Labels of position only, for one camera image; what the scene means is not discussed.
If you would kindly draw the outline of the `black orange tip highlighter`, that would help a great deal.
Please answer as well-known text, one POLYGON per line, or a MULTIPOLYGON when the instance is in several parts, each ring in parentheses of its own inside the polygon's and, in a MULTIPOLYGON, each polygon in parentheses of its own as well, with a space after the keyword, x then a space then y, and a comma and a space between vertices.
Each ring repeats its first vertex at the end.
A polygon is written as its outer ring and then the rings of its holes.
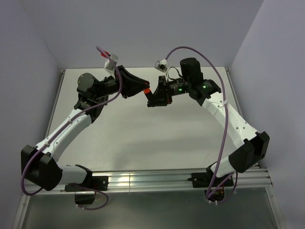
POLYGON ((154 100, 154 95, 152 92, 145 93, 145 96, 146 96, 148 102, 151 102, 154 100))

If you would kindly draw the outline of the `orange pen cap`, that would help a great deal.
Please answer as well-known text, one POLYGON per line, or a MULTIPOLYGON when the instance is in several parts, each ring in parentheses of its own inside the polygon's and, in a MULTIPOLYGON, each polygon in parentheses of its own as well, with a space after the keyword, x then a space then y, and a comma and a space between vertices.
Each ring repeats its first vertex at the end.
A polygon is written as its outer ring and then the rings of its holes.
POLYGON ((148 89, 145 89, 143 92, 144 92, 145 94, 149 94, 149 93, 151 93, 151 90, 148 88, 148 89))

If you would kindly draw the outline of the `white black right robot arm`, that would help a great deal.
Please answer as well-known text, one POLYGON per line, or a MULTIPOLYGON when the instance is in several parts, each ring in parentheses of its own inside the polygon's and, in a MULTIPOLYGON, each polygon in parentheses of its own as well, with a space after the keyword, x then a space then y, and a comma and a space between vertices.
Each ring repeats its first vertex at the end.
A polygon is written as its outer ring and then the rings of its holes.
POLYGON ((203 77, 196 58, 181 60, 180 67, 182 74, 179 78, 167 80, 165 76, 159 76, 154 92, 144 90, 147 106, 167 106, 172 103, 173 96, 188 94, 224 127, 236 150, 210 166, 211 171, 206 174, 207 183, 217 186, 223 176, 233 172, 243 173, 262 160, 270 137, 249 125, 225 100, 221 88, 213 80, 203 77))

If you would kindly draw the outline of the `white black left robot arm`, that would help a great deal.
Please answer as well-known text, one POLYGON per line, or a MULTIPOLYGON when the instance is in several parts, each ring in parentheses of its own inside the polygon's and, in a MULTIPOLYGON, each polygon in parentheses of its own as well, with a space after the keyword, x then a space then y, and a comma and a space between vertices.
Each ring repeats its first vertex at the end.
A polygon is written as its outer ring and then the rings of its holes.
POLYGON ((57 162, 69 144, 101 114, 111 102, 109 95, 132 97, 146 89, 150 83, 129 73, 122 65, 112 76, 102 81, 91 73, 78 78, 78 101, 64 122, 35 146, 26 145, 21 151, 21 188, 25 180, 40 189, 50 191, 59 184, 76 184, 81 190, 92 187, 92 171, 81 165, 60 167, 57 162))

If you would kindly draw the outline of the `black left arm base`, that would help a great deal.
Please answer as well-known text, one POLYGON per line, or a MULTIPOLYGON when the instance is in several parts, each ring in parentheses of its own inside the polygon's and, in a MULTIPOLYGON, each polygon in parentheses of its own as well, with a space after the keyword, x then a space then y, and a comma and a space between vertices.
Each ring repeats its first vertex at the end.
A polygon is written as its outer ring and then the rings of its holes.
POLYGON ((65 185, 65 192, 81 192, 92 191, 93 194, 75 194, 74 201, 78 207, 85 209, 100 209, 107 205, 109 197, 104 191, 108 188, 108 176, 92 176, 88 181, 84 181, 82 184, 67 184, 65 185), (87 205, 91 205, 95 200, 97 193, 105 196, 106 200, 100 207, 89 208, 87 205))

